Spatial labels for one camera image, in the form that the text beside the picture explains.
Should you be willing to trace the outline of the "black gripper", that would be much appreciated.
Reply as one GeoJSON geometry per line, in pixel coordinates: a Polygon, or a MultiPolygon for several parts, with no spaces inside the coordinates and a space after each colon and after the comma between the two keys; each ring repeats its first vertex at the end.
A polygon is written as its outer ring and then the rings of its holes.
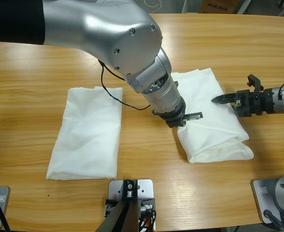
{"type": "Polygon", "coordinates": [[[236,94],[223,94],[212,99],[213,103],[236,103],[236,114],[239,117],[250,117],[252,114],[274,114],[272,89],[265,89],[255,94],[250,90],[240,90],[236,94]]]}
{"type": "Polygon", "coordinates": [[[152,110],[151,112],[154,115],[161,117],[166,122],[185,123],[186,121],[189,120],[197,120],[203,118],[202,112],[186,114],[185,109],[186,109],[186,103],[184,100],[181,100],[179,105],[169,113],[158,113],[156,110],[152,110]]]}

